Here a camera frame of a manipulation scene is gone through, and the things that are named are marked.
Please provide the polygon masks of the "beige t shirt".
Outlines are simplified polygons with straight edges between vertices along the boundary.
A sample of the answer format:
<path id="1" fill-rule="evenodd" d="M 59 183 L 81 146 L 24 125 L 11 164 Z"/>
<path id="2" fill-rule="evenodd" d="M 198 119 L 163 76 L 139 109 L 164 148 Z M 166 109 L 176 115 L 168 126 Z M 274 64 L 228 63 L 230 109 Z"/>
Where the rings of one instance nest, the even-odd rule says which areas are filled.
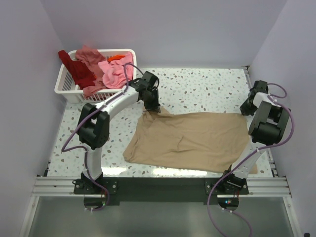
<path id="1" fill-rule="evenodd" d="M 222 173 L 249 142 L 246 118 L 236 113 L 174 115 L 146 111 L 123 152 L 129 163 Z"/>

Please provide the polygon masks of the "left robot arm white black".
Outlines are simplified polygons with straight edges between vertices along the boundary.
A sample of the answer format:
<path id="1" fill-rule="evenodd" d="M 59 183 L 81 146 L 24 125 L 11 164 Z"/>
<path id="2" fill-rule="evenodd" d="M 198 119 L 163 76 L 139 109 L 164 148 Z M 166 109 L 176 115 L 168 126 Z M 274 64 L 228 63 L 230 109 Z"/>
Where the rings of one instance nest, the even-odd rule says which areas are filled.
<path id="1" fill-rule="evenodd" d="M 85 145 L 84 171 L 74 180 L 74 193 L 106 194 L 109 188 L 103 179 L 101 167 L 102 147 L 110 135 L 110 121 L 126 107 L 143 101 L 145 110 L 159 112 L 159 79 L 146 71 L 141 78 L 133 79 L 121 91 L 96 105 L 85 104 L 81 110 L 76 134 Z"/>

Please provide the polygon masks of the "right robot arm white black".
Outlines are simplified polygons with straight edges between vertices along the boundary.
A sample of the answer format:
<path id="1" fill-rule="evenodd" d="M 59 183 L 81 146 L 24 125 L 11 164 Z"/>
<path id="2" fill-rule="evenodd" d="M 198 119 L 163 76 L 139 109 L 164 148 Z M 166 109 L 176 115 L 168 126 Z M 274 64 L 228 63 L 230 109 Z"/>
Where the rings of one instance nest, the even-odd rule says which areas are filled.
<path id="1" fill-rule="evenodd" d="M 248 194 L 246 179 L 263 151 L 287 143 L 294 133 L 291 110 L 277 101 L 286 98 L 287 92 L 276 84 L 284 95 L 273 95 L 269 92 L 270 85 L 274 83 L 255 81 L 248 98 L 240 107 L 243 116 L 253 116 L 248 129 L 250 141 L 237 161 L 224 171 L 213 186 L 217 194 Z"/>

